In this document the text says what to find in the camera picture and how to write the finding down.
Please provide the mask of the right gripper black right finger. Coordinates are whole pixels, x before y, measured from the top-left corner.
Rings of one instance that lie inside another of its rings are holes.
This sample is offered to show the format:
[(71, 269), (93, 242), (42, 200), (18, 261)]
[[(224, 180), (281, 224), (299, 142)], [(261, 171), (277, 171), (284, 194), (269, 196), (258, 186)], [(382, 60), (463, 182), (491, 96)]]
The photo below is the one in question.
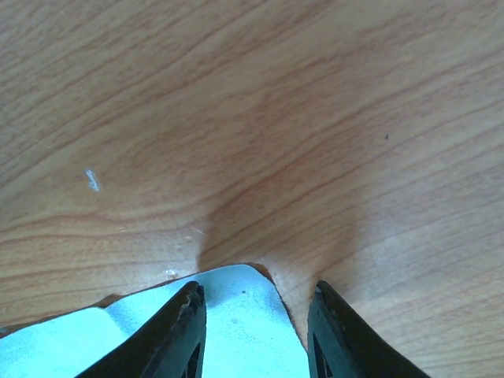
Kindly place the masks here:
[(308, 359), (312, 377), (426, 377), (382, 339), (321, 280), (308, 315)]

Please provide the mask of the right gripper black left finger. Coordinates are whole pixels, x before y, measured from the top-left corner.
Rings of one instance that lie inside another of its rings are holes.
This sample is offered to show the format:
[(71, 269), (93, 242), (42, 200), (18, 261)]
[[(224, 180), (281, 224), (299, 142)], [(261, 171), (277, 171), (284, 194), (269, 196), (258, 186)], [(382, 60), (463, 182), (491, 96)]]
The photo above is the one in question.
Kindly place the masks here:
[(200, 377), (206, 344), (204, 287), (186, 283), (137, 332), (80, 377)]

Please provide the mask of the light blue cleaning cloth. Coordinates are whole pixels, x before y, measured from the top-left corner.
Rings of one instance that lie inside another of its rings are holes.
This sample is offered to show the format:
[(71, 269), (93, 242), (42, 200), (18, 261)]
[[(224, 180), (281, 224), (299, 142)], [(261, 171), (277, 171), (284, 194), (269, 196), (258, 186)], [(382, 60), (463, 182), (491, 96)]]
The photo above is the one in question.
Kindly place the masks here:
[(204, 287), (204, 377), (307, 377), (308, 357), (275, 286), (249, 265), (195, 274), (14, 332), (3, 377), (75, 377), (144, 325), (191, 280)]

